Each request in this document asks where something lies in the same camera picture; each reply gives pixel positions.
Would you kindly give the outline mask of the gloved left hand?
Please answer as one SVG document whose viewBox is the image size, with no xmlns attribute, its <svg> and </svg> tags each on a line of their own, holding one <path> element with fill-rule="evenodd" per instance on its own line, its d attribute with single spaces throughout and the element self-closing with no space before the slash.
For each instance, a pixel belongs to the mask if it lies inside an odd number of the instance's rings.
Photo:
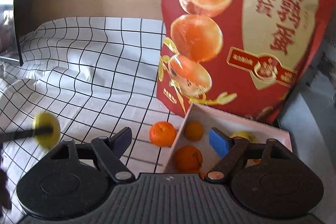
<svg viewBox="0 0 336 224">
<path fill-rule="evenodd" d="M 7 174 L 4 170 L 0 169 L 0 204 L 1 204 L 1 216 L 2 209 L 5 208 L 6 210 L 12 209 L 12 203 L 10 200 L 10 194 L 7 190 Z"/>
</svg>

